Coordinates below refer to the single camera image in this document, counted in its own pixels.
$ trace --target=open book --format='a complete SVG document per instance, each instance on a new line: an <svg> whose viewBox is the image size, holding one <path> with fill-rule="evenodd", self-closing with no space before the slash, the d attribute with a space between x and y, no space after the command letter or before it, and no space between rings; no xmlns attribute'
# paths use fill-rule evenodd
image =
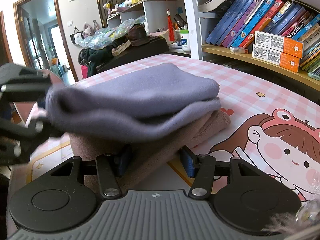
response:
<svg viewBox="0 0 320 240"><path fill-rule="evenodd" d="M204 4L198 6L199 12L215 12L223 13L225 12L234 0L209 0Z"/></svg>

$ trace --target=folded towel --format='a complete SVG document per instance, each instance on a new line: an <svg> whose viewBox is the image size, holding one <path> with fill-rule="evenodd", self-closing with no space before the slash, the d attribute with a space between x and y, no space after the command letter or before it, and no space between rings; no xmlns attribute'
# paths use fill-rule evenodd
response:
<svg viewBox="0 0 320 240"><path fill-rule="evenodd" d="M132 143L134 159L125 175L118 180L121 190L132 189L151 172L173 158L173 155L184 145L192 148L204 142L230 124L229 116L222 111L207 113L198 120L172 132L164 138ZM82 160L94 160L104 153L117 153L124 143L101 138L89 138L70 134L70 144L75 156ZM86 176L84 184L95 193L99 192L96 176Z"/></svg>
<svg viewBox="0 0 320 240"><path fill-rule="evenodd" d="M220 109L218 84L173 64L135 71L86 89L52 87L49 120L66 132L151 141Z"/></svg>

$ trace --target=hanging ornament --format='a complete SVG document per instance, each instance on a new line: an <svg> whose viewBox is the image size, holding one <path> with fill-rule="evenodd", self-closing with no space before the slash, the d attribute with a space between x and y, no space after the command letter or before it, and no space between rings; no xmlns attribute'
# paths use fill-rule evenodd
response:
<svg viewBox="0 0 320 240"><path fill-rule="evenodd" d="M168 19L168 29L169 29L169 41L175 41L175 37L174 37L174 28L173 28L173 24L171 21L171 17L170 17L170 11L167 10L167 19Z"/></svg>

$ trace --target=brown fabric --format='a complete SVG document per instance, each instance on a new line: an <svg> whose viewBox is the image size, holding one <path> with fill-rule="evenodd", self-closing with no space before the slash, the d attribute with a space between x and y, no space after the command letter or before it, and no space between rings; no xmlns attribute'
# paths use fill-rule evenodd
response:
<svg viewBox="0 0 320 240"><path fill-rule="evenodd" d="M226 128L229 124L229 116L219 110L208 113L159 140L131 144L135 157L125 175L118 180L121 190L125 192L133 188L152 171L171 160L182 146L187 145L192 148ZM124 143L121 142L74 134L70 134L70 144L74 155L81 156L83 160L94 160L98 155L104 153L117 153L124 146ZM99 191L96 176L88 176L84 183L94 192Z"/></svg>

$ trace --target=purple towel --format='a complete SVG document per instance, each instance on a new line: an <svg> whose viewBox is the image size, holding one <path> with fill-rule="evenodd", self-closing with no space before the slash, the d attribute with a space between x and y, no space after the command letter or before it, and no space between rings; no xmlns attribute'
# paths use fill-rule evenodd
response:
<svg viewBox="0 0 320 240"><path fill-rule="evenodd" d="M162 138L218 110L218 84L161 64L78 89L52 87L49 120L66 132L123 142Z"/></svg>

